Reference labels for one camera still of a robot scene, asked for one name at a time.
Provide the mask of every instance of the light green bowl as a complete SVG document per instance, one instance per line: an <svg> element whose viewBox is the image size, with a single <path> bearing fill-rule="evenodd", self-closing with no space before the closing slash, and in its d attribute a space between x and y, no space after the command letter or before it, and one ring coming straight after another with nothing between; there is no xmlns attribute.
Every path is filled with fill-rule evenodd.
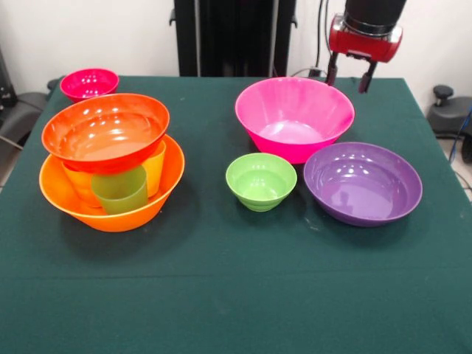
<svg viewBox="0 0 472 354"><path fill-rule="evenodd" d="M241 203L255 212L273 209L295 188L294 167L270 153L250 153L226 170L226 183Z"/></svg>

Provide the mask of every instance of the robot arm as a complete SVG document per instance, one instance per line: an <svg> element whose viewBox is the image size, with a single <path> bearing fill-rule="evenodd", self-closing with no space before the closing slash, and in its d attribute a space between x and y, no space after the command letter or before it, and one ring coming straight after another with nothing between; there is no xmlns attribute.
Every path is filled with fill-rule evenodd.
<svg viewBox="0 0 472 354"><path fill-rule="evenodd" d="M388 63L400 46L403 30L397 26L406 0L347 0L344 14L336 15L331 24L326 83L336 79L339 54L367 60L369 70L362 76L359 92L369 88L378 62Z"/></svg>

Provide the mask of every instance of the wall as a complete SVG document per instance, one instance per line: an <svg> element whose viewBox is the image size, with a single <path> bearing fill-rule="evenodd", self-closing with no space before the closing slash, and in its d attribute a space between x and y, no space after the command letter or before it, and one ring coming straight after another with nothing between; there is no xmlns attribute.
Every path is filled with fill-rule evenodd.
<svg viewBox="0 0 472 354"><path fill-rule="evenodd" d="M0 47L18 92L83 67L178 75L173 0L0 0Z"/></svg>
<svg viewBox="0 0 472 354"><path fill-rule="evenodd" d="M314 64L318 1L298 0L288 73ZM329 18L345 0L330 0ZM408 0L400 18L399 52L376 77L405 77L423 109L437 83L472 94L471 0ZM86 66L120 74L178 75L173 0L0 0L0 46L18 92ZM321 66L328 54L322 44ZM340 58L339 76L361 76L367 63Z"/></svg>

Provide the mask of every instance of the orange cup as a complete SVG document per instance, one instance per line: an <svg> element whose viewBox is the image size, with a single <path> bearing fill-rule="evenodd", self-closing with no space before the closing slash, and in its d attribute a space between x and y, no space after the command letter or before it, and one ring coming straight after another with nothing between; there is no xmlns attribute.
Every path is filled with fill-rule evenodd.
<svg viewBox="0 0 472 354"><path fill-rule="evenodd" d="M100 202L91 190L91 173L80 172L71 167L67 167L63 162L62 168L66 173L67 178L72 184L72 188L77 193L80 199L85 201L92 208L100 208Z"/></svg>
<svg viewBox="0 0 472 354"><path fill-rule="evenodd" d="M153 197L159 191L161 184L162 166L164 164L164 155L166 144L164 141L159 143L156 151L149 159L143 162L142 166L147 174L147 197Z"/></svg>

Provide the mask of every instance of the red-orange bowl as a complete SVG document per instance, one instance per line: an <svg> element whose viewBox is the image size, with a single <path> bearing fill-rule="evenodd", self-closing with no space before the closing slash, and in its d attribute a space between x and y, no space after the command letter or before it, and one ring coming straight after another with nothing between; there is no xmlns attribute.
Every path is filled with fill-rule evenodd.
<svg viewBox="0 0 472 354"><path fill-rule="evenodd" d="M164 104L141 94L109 94L62 110L46 124L42 142L67 167L119 173L156 150L169 126Z"/></svg>

